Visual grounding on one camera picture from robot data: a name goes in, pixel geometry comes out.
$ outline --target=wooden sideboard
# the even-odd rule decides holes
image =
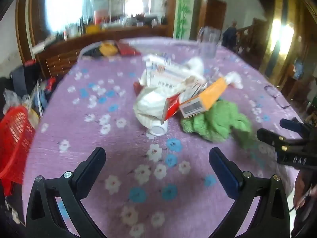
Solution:
[[[168,27],[122,27],[111,28],[94,34],[87,34],[67,41],[55,43],[37,54],[44,78],[66,74],[76,63],[80,50],[104,40],[120,40],[135,37],[168,36]]]

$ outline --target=pitcher handle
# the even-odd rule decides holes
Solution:
[[[201,36],[202,36],[204,30],[205,30],[204,27],[201,27],[201,29],[199,30],[199,33],[197,35],[197,43],[201,43]]]

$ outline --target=door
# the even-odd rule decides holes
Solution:
[[[219,0],[208,0],[205,26],[220,29],[222,31],[227,3]]]

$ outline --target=purple tablecloth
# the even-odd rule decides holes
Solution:
[[[156,49],[182,63],[199,54],[195,43],[171,39],[135,39],[138,46]],[[282,109],[264,90],[269,83],[237,55],[221,47],[215,59],[203,58],[205,76],[216,71],[237,71],[242,90],[229,87],[222,98],[235,102],[254,130],[271,129],[291,138],[279,127],[281,118],[299,117],[292,108]],[[107,154],[104,168],[88,197],[82,200],[91,218],[109,238],[209,237],[231,207],[208,162],[212,147],[255,176],[281,176],[287,195],[297,171],[277,165],[273,149],[257,143],[243,150],[233,138],[212,144],[198,135],[184,133],[179,118],[169,121],[162,137],[146,134],[132,110],[133,82],[144,69],[142,57],[80,60],[64,78],[46,109],[27,160],[23,183],[26,212],[36,176],[46,179],[73,171],[95,147]],[[239,233],[251,221],[258,200]],[[59,201],[67,225],[67,212]]]

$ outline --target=green bamboo decoration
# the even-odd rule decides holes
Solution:
[[[190,0],[179,0],[176,23],[176,38],[183,39],[187,31],[188,22],[186,16],[191,12],[189,9]]]

